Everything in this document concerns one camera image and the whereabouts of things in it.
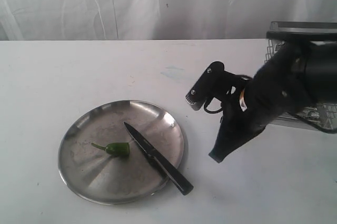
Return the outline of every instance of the wire basket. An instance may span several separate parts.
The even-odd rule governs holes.
[[[265,63],[283,46],[284,42],[279,40],[268,40],[267,53],[265,54]],[[337,104],[317,104],[316,107],[306,107],[302,112],[298,113],[302,118],[317,124],[325,129],[337,128]],[[296,128],[315,128],[299,121],[289,114],[283,114],[278,117],[273,124],[296,127]]]

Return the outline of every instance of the white curtain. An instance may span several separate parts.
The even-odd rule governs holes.
[[[0,0],[0,40],[262,38],[271,21],[337,22],[337,1]]]

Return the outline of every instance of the knife blade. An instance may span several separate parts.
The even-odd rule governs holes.
[[[126,122],[124,122],[124,126],[139,147],[149,158],[157,162],[183,195],[187,195],[193,190],[193,185],[141,133]]]

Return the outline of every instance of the white tabletop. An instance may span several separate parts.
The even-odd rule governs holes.
[[[336,223],[337,138],[269,125],[221,164],[208,153],[220,114],[185,94],[213,61],[253,75],[266,41],[0,42],[0,223]],[[57,152],[87,111],[138,99],[169,111],[187,135],[194,190],[102,206],[62,182]]]

